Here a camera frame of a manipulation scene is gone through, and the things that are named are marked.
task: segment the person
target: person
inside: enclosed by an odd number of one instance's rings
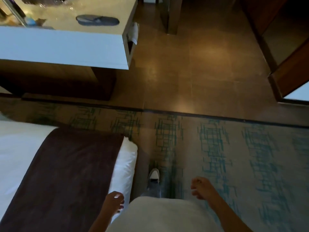
[[[208,202],[225,232],[252,232],[208,179],[193,178],[191,189],[193,196]],[[194,202],[160,197],[159,171],[153,169],[149,175],[147,191],[134,199],[111,224],[112,217],[123,209],[124,196],[116,191],[108,194],[89,232],[220,231],[210,214]]]

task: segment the mattress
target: mattress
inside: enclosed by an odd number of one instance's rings
[[[6,212],[33,157],[56,127],[0,120],[0,219]],[[137,146],[124,137],[114,166],[109,192],[130,199]]]

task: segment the forearm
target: forearm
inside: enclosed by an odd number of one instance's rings
[[[105,232],[112,217],[112,213],[102,210],[88,232]]]
[[[209,200],[208,203],[218,216],[225,232],[252,232],[219,195]]]

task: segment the brown bed runner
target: brown bed runner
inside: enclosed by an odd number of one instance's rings
[[[0,231],[88,231],[108,193],[123,137],[53,130],[33,158]]]

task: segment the person's left hand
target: person's left hand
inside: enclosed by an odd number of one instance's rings
[[[113,191],[109,193],[105,198],[101,212],[111,214],[112,216],[119,213],[124,208],[122,205],[125,203],[124,199],[123,194],[120,192]]]

